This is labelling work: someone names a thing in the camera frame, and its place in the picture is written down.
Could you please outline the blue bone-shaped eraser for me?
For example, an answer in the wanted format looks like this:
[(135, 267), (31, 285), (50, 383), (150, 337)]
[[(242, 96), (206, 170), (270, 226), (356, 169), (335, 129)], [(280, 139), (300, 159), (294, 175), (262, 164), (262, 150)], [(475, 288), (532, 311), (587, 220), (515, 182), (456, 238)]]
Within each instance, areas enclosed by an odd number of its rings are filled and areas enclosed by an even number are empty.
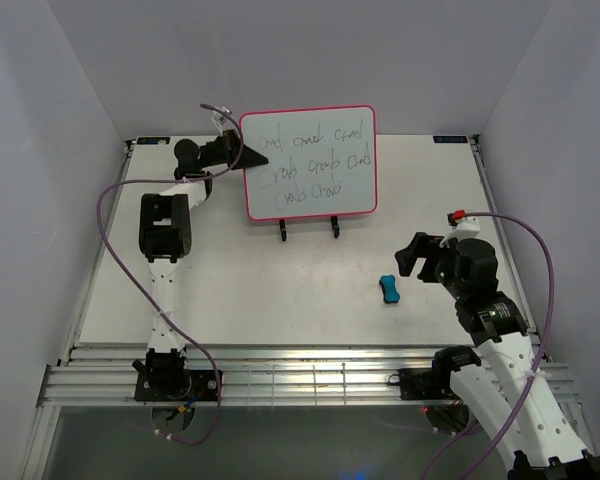
[(401, 296), (397, 289), (396, 277), (393, 274), (382, 275), (379, 279), (382, 299), (385, 304), (397, 304)]

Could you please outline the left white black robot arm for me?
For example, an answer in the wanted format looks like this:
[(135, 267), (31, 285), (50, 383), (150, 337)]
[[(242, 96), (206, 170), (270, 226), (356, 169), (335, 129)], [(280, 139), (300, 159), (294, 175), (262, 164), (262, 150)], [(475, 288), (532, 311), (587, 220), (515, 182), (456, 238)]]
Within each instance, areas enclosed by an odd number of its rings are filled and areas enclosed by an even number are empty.
[(174, 144), (176, 184), (160, 193), (141, 197), (139, 249), (148, 262), (150, 298), (158, 304), (148, 349), (134, 367), (148, 386), (170, 399), (185, 397), (192, 387), (186, 368), (186, 339), (173, 327), (180, 306), (179, 266), (191, 253), (191, 210), (211, 195), (211, 166), (231, 170), (264, 166), (268, 159), (243, 145), (240, 133), (228, 130), (200, 146), (182, 139)]

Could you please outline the pink framed whiteboard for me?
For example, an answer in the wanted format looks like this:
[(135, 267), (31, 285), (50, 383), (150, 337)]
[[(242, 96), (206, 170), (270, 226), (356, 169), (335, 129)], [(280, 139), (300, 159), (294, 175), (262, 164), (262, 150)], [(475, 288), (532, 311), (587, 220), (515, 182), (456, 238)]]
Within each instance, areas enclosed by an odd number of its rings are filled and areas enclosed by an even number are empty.
[(377, 209), (373, 107), (249, 112), (240, 126), (245, 145), (268, 159), (244, 172), (251, 220), (370, 214)]

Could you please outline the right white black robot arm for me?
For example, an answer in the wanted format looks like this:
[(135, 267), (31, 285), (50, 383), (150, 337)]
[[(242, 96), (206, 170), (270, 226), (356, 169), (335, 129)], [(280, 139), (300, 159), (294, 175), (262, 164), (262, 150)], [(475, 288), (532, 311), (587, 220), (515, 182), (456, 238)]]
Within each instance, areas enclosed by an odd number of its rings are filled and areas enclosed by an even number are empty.
[(515, 302), (498, 287), (498, 261), (484, 240), (418, 232), (395, 255), (399, 273), (443, 286), (472, 346), (436, 353), (426, 385), (469, 408), (510, 479), (600, 479), (600, 455), (574, 431), (542, 371)]

